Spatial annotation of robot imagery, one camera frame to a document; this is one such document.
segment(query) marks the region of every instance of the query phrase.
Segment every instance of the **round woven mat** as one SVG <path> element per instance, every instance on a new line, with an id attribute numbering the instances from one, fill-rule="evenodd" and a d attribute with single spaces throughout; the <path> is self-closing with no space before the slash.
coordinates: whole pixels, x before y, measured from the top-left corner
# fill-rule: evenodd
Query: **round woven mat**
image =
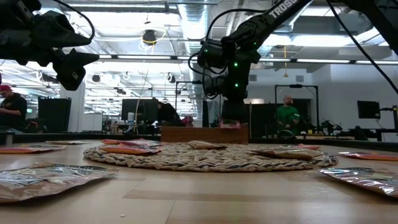
<path id="1" fill-rule="evenodd" d="M 252 154 L 249 150 L 264 146 L 231 144 L 226 149 L 191 149 L 186 144 L 166 144 L 162 152 L 151 156 L 134 156 L 91 148 L 84 151 L 87 159 L 119 166 L 160 170 L 200 172 L 253 172 L 271 170 L 300 170 L 335 165 L 335 156 L 323 153 L 309 161 L 299 159 L 271 159 Z"/>

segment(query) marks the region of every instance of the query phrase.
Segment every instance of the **table surface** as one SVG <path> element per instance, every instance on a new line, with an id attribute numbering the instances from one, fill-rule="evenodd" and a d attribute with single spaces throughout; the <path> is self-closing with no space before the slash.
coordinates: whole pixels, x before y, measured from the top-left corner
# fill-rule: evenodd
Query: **table surface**
<path id="1" fill-rule="evenodd" d="M 86 142 L 45 154 L 0 155 L 0 169 L 40 161 L 114 167 L 84 159 L 86 148 L 100 144 Z M 332 146 L 322 151 L 371 152 Z M 398 172 L 397 164 L 339 157 L 336 167 Z M 0 223 L 396 223 L 397 210 L 398 200 L 312 170 L 224 174 L 122 167 L 113 178 L 58 195 L 0 204 Z"/>

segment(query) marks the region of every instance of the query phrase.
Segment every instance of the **man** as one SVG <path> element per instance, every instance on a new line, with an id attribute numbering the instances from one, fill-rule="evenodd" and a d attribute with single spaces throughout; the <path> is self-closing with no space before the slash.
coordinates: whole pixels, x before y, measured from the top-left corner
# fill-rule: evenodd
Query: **man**
<path id="1" fill-rule="evenodd" d="M 0 106 L 0 131 L 21 133 L 26 128 L 26 100 L 7 85 L 0 85 L 0 94 L 4 97 Z"/>
<path id="2" fill-rule="evenodd" d="M 162 103 L 156 98 L 157 101 L 157 122 L 162 126 L 183 126 L 180 116 L 170 103 Z"/>
<path id="3" fill-rule="evenodd" d="M 297 125 L 299 124 L 300 115 L 292 104 L 292 97 L 286 95 L 284 97 L 284 105 L 277 110 L 278 130 L 289 130 L 294 135 L 298 135 L 299 129 Z"/>

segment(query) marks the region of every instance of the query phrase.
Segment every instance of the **ceiling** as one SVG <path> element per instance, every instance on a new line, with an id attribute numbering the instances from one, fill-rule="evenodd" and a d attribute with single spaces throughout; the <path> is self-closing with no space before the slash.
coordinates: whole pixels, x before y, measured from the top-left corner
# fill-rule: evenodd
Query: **ceiling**
<path id="1" fill-rule="evenodd" d="M 41 2 L 43 8 L 36 13 L 44 14 L 48 10 L 64 13 L 77 33 L 87 37 L 91 35 L 88 23 L 77 13 L 60 7 L 51 0 Z M 76 48 L 77 51 L 101 55 L 190 55 L 200 48 L 200 39 L 206 34 L 211 20 L 219 13 L 232 8 L 267 9 L 272 6 L 271 0 L 64 2 L 88 16 L 95 27 L 96 34 L 92 43 Z M 350 11 L 342 5 L 336 5 L 335 9 L 372 58 L 383 59 L 391 54 L 389 47 L 385 46 L 384 39 L 364 15 Z M 230 34 L 251 16 L 253 15 L 239 12 L 221 17 L 211 30 L 211 38 L 220 39 Z M 142 41 L 145 30 L 155 31 L 157 42 L 153 47 Z M 324 1 L 312 2 L 300 14 L 293 16 L 275 30 L 260 47 L 259 52 L 263 57 L 364 59 L 361 52 L 353 47 L 352 41 Z M 255 69 L 277 70 L 284 67 L 285 63 L 267 63 L 259 64 Z M 119 113 L 120 101 L 125 97 L 157 97 L 174 105 L 175 84 L 169 82 L 170 76 L 174 76 L 176 81 L 201 78 L 199 74 L 190 71 L 187 63 L 182 61 L 159 63 L 145 60 L 100 59 L 85 68 L 86 111 L 102 111 L 115 115 Z M 312 73 L 318 65 L 291 63 L 288 68 L 302 68 Z M 0 71 L 3 83 L 19 86 L 16 90 L 27 95 L 28 102 L 32 105 L 37 104 L 37 96 L 59 95 L 59 84 L 42 81 L 43 75 L 56 75 L 50 65 L 44 68 L 30 62 L 21 66 L 13 61 L 5 61 L 2 62 Z M 101 81 L 94 82 L 94 75 L 99 75 Z M 124 90 L 126 94 L 118 93 L 116 87 Z M 201 86 L 187 84 L 184 89 L 177 98 L 178 112 L 200 117 L 203 99 Z"/>

